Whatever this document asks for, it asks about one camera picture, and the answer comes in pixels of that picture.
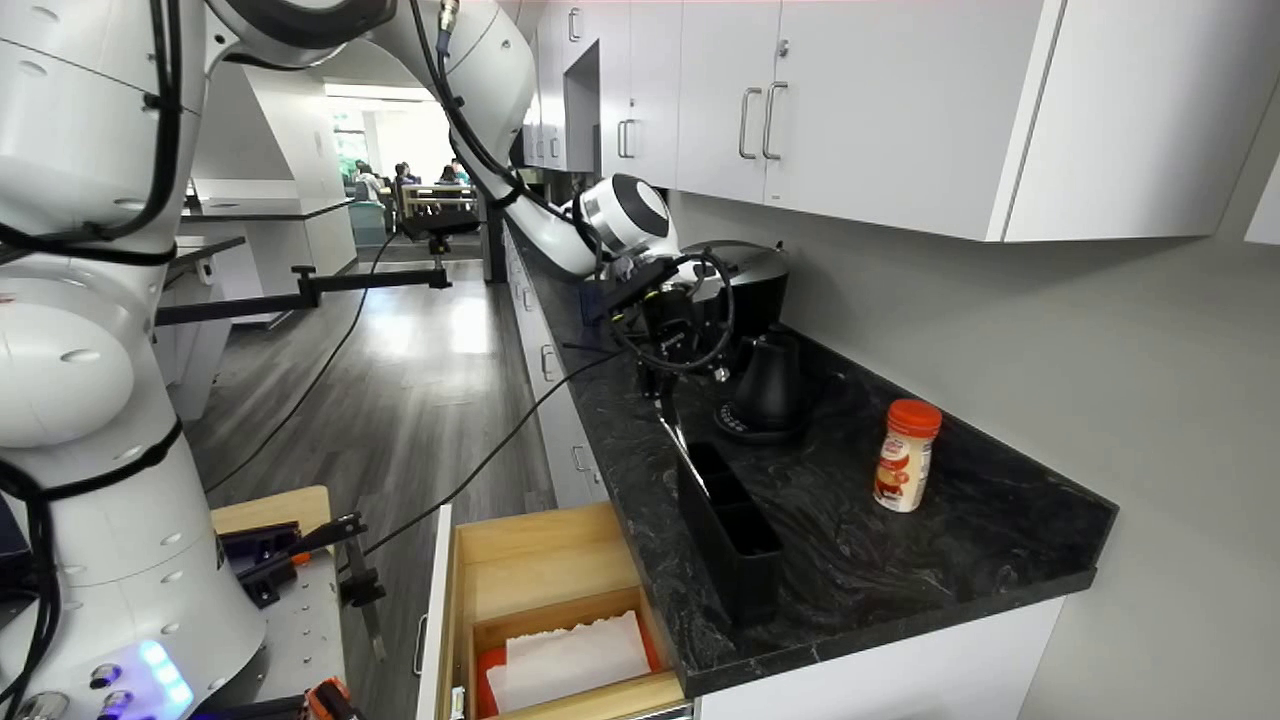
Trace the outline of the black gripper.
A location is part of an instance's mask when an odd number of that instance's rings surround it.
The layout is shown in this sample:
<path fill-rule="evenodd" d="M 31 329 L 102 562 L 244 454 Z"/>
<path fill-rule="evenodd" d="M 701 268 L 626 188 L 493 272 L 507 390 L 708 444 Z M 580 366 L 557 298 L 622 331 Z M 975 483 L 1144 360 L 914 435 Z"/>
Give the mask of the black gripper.
<path fill-rule="evenodd" d="M 685 292 L 659 292 L 641 305 L 642 347 L 641 395 L 667 399 L 679 373 L 690 373 L 705 343 L 705 311 Z"/>

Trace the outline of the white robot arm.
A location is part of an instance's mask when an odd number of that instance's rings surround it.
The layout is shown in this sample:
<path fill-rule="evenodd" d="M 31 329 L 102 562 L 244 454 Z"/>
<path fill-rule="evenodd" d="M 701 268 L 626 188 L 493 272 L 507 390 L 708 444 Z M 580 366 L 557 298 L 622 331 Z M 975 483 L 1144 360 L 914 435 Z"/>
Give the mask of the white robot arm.
<path fill-rule="evenodd" d="M 462 173 L 569 275 L 665 262 L 665 194 L 610 173 L 569 204 L 507 151 L 534 50 L 499 0 L 0 0 L 4 720 L 186 720 L 264 653 L 210 531 L 157 331 L 207 80 L 314 69 L 369 41 L 449 112 Z"/>

